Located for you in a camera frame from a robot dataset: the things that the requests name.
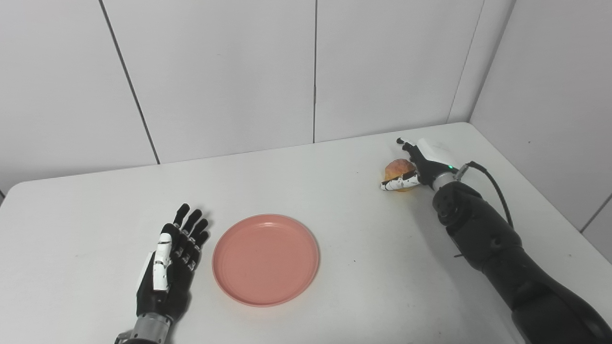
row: metal wrist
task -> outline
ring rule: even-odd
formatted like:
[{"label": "metal wrist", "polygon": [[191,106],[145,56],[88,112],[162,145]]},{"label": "metal wrist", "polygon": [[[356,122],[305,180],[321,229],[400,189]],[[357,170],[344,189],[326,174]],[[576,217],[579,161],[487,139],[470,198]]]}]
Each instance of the metal wrist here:
[{"label": "metal wrist", "polygon": [[140,338],[154,343],[164,344],[171,321],[167,316],[157,313],[145,313],[138,317],[130,339]]}]

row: white finger segment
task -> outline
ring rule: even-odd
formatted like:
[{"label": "white finger segment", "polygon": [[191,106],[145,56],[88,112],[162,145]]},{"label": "white finger segment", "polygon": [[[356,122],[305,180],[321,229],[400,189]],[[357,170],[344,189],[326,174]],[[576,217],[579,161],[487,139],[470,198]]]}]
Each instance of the white finger segment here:
[{"label": "white finger segment", "polygon": [[170,250],[172,249],[172,237],[168,233],[162,233],[157,242],[155,259],[153,260],[153,290],[168,290],[168,266],[170,265]]}]

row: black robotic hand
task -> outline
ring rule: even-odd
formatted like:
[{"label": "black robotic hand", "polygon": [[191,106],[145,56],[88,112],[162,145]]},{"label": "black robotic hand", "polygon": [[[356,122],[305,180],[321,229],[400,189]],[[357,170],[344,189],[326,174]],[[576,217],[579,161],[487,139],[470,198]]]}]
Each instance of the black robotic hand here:
[{"label": "black robotic hand", "polygon": [[187,310],[189,288],[193,273],[200,259],[202,245],[209,237],[206,231],[208,220],[201,219],[202,212],[194,210],[181,227],[184,217],[189,211],[189,205],[183,204],[177,211],[174,223],[167,223],[162,233],[168,233],[172,238],[170,249],[170,265],[167,267],[167,290],[155,290],[153,286],[154,265],[156,255],[151,256],[143,281],[136,294],[136,315],[157,313],[177,321]]},{"label": "black robotic hand", "polygon": [[174,222],[163,227],[157,250],[136,293],[136,325],[120,334],[115,343],[163,344],[170,326],[187,311],[193,274],[209,237],[208,220],[200,220],[199,209],[189,215],[181,228],[188,212],[189,205],[183,204]]}]

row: black forearm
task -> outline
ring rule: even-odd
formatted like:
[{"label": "black forearm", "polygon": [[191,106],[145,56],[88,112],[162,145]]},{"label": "black forearm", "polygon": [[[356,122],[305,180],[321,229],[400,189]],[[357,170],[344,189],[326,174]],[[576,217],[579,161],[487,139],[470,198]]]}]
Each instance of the black forearm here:
[{"label": "black forearm", "polygon": [[433,201],[461,254],[482,271],[512,311],[528,343],[612,343],[612,331],[582,298],[542,270],[519,235],[473,189],[441,187]]}]

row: panel seam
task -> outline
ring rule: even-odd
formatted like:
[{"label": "panel seam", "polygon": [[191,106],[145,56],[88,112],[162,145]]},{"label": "panel seam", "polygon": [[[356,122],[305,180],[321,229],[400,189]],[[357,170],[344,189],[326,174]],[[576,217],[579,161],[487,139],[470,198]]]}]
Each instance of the panel seam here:
[{"label": "panel seam", "polygon": [[603,204],[601,205],[601,207],[599,207],[599,209],[595,212],[595,214],[593,214],[593,216],[591,216],[591,218],[584,224],[584,227],[582,227],[582,229],[579,230],[580,233],[584,233],[584,230],[591,224],[591,222],[593,222],[593,220],[595,220],[595,218],[599,215],[599,213],[603,210],[603,208],[606,207],[606,205],[610,202],[610,200],[612,200],[612,193],[610,194],[610,196],[608,196],[608,198],[606,198],[605,201],[603,201]]},{"label": "panel seam", "polygon": [[313,96],[312,96],[312,143],[315,143],[315,130],[316,130],[316,36],[317,36],[317,25],[318,25],[318,12],[319,12],[319,0],[315,0],[315,67],[314,67],[314,85],[313,85]]},{"label": "panel seam", "polygon": [[485,8],[485,1],[482,0],[482,5],[480,5],[480,13],[478,13],[478,19],[476,19],[476,25],[474,26],[474,32],[472,32],[472,39],[469,41],[468,53],[465,56],[465,61],[463,61],[463,67],[461,68],[461,75],[459,75],[459,82],[457,82],[457,88],[455,89],[455,94],[453,95],[453,101],[450,103],[449,115],[446,117],[446,122],[448,123],[450,120],[450,113],[453,110],[453,106],[455,105],[455,98],[457,98],[457,92],[459,91],[459,86],[461,85],[461,79],[463,78],[463,72],[465,71],[465,66],[468,64],[469,52],[472,50],[472,44],[474,43],[474,37],[476,36],[476,30],[478,30],[478,24],[480,24],[480,16],[482,15],[482,9]]},{"label": "panel seam", "polygon": [[487,63],[487,68],[485,68],[485,73],[482,75],[482,80],[480,81],[480,85],[478,87],[478,92],[476,92],[476,96],[474,97],[474,100],[472,101],[472,107],[469,110],[467,122],[470,122],[471,119],[472,119],[472,115],[474,114],[474,110],[476,109],[476,104],[478,103],[478,99],[480,98],[480,94],[482,93],[482,88],[485,86],[485,81],[487,80],[487,78],[489,76],[489,72],[491,71],[491,66],[493,65],[493,61],[495,59],[495,55],[497,55],[497,50],[499,49],[499,44],[501,43],[502,37],[504,37],[504,33],[506,32],[506,27],[508,27],[508,22],[510,21],[510,16],[512,15],[512,12],[514,11],[514,5],[516,3],[517,3],[517,0],[512,0],[512,3],[508,7],[508,13],[506,14],[506,18],[504,20],[504,24],[502,25],[502,28],[501,28],[501,30],[499,32],[498,39],[495,42],[495,47],[493,47],[493,51],[491,52],[491,58],[489,59],[489,61]]},{"label": "panel seam", "polygon": [[130,86],[130,91],[132,92],[132,97],[134,98],[134,102],[136,103],[136,107],[138,108],[138,113],[140,114],[140,119],[143,123],[144,131],[147,134],[147,138],[149,139],[149,144],[151,145],[151,149],[153,150],[153,155],[155,156],[155,162],[159,165],[159,156],[157,155],[157,150],[155,149],[155,145],[153,144],[153,138],[151,137],[151,133],[149,131],[149,126],[147,125],[147,121],[144,118],[143,110],[140,107],[140,102],[138,101],[138,97],[136,96],[136,90],[134,90],[134,85],[132,83],[132,79],[130,78],[130,74],[127,71],[127,66],[125,65],[125,60],[123,58],[123,54],[121,54],[121,50],[119,49],[119,43],[117,42],[117,37],[114,34],[113,27],[111,25],[111,21],[108,18],[108,12],[106,12],[106,7],[104,6],[104,2],[102,0],[98,0],[100,3],[100,8],[102,9],[102,13],[104,14],[104,19],[106,20],[106,25],[108,25],[108,30],[111,33],[111,37],[113,38],[113,43],[115,46],[115,50],[117,50],[117,55],[119,56],[119,60],[121,61],[121,67],[123,67],[123,72],[125,73],[125,77],[127,79],[127,84]]}]

